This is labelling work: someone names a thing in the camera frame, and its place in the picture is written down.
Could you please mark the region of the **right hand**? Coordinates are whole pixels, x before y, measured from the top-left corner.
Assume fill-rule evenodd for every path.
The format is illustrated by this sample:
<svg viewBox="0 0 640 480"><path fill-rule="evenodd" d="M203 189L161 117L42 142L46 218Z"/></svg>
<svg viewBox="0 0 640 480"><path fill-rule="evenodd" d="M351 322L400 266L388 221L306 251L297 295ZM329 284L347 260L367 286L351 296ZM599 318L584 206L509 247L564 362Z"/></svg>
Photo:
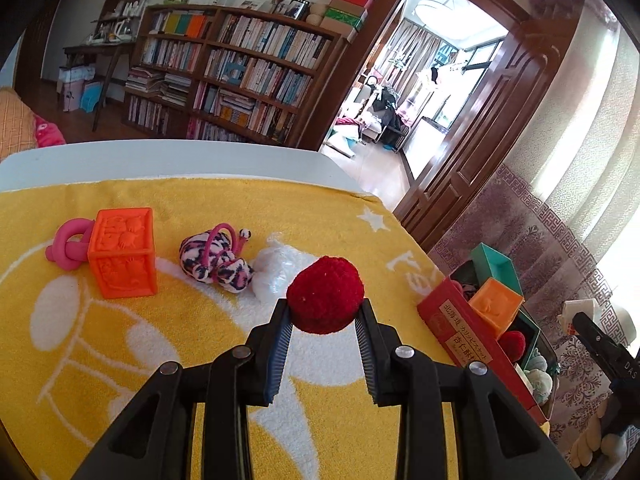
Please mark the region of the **right hand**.
<svg viewBox="0 0 640 480"><path fill-rule="evenodd" d="M627 441L617 434L605 434L602 429L603 415L597 412L588 420L587 428L570 448L570 466L574 469L590 466L600 452L606 470L620 464L627 455Z"/></svg>

